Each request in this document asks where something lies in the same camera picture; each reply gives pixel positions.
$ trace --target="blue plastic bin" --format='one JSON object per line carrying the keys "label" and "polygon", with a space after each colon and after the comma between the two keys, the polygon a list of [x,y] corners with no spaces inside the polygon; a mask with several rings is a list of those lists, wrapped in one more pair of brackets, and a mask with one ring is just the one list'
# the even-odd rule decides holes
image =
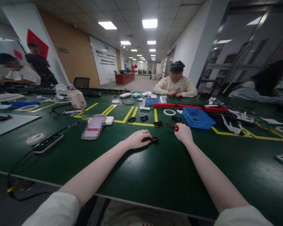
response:
{"label": "blue plastic bin", "polygon": [[216,122],[198,108],[183,108],[182,115],[189,127],[210,129]]}
{"label": "blue plastic bin", "polygon": [[160,103],[158,98],[146,98],[146,105],[153,107],[153,103]]}

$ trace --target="green workbench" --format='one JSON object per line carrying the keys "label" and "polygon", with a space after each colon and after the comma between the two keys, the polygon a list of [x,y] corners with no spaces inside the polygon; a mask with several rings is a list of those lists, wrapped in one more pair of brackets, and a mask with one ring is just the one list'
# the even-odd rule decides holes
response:
{"label": "green workbench", "polygon": [[[86,115],[103,113],[112,105],[111,101],[116,99],[116,95],[103,93],[99,98],[88,98],[87,108],[98,104],[90,108]],[[26,101],[36,101],[36,96],[26,96]],[[255,116],[283,119],[283,113],[276,110],[277,106],[236,98],[217,99],[235,108],[241,107],[256,112]],[[168,103],[190,104],[204,104],[206,100],[207,98],[199,96],[167,99]],[[131,99],[124,101],[127,104],[134,102]],[[57,119],[54,119],[48,114],[52,107],[57,106],[52,104],[42,102],[40,108],[46,108],[35,112],[1,111],[10,114],[39,114],[42,117],[0,136],[0,172],[9,172],[12,165],[30,150],[25,143],[29,136],[41,132],[49,136],[67,125],[81,121],[82,124],[63,131],[64,138],[49,151],[40,155],[35,154],[15,172],[15,175],[22,178],[61,186],[133,132],[148,129],[153,136],[159,137],[158,144],[153,143],[141,149],[128,151],[99,188],[97,195],[196,218],[215,220],[218,217],[218,212],[188,152],[176,139],[172,128],[165,125],[129,125],[126,120],[125,123],[114,122],[113,125],[106,126],[98,140],[83,141],[81,133],[86,126],[85,121],[66,115],[58,115]],[[131,106],[120,103],[116,107],[110,107],[108,115],[114,116],[115,120],[123,121],[127,115],[130,118],[136,112],[136,123],[141,123],[139,117],[148,115],[149,120],[145,124],[152,124],[155,117],[154,109],[147,112],[138,108],[135,111],[136,106],[144,104],[144,100]],[[56,111],[61,113],[69,109],[72,109],[71,105],[57,108]],[[157,118],[175,124],[170,116],[163,114],[163,110],[157,110]],[[261,137],[278,137],[257,126],[247,129]],[[222,135],[213,129],[191,130],[198,147],[225,173],[246,200],[274,225],[283,225],[283,165],[274,158],[283,154],[283,141]]]}

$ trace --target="black shirt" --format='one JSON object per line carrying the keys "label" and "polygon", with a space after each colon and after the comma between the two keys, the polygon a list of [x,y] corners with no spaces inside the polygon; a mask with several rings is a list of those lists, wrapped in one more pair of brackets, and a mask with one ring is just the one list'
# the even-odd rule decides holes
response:
{"label": "black shirt", "polygon": [[52,74],[46,65],[46,59],[44,57],[29,53],[25,55],[25,58],[28,63],[32,63],[39,74]]}

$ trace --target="wooden wall panel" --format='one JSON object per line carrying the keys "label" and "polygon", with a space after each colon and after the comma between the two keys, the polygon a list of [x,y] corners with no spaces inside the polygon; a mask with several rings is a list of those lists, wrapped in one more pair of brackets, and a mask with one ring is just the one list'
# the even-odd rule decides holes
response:
{"label": "wooden wall panel", "polygon": [[116,51],[116,63],[117,63],[117,70],[118,70],[118,73],[119,71],[122,69],[122,63],[120,61],[120,51],[115,49]]}
{"label": "wooden wall panel", "polygon": [[[88,77],[89,87],[100,85],[89,35],[40,9],[39,12],[69,81]],[[68,53],[59,52],[58,47],[67,49]]]}

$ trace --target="hand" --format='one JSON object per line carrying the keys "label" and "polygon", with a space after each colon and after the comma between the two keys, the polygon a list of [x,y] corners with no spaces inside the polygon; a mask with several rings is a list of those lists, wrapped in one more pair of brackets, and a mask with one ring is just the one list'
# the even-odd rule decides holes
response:
{"label": "hand", "polygon": [[183,97],[183,94],[182,93],[177,93],[175,96],[176,97]]}
{"label": "hand", "polygon": [[174,132],[174,134],[177,137],[177,139],[183,142],[184,145],[186,145],[189,142],[194,143],[190,127],[182,123],[176,123],[176,125],[178,126],[178,131]]}
{"label": "hand", "polygon": [[176,94],[176,91],[175,91],[175,90],[174,90],[174,91],[169,91],[169,92],[168,92],[168,95],[169,95],[169,96],[174,96],[175,94]]}
{"label": "hand", "polygon": [[151,140],[142,142],[142,140],[146,137],[150,137],[151,139],[153,139],[148,130],[139,130],[131,134],[131,136],[129,136],[127,139],[125,139],[124,144],[128,148],[128,150],[141,148],[151,143]]}

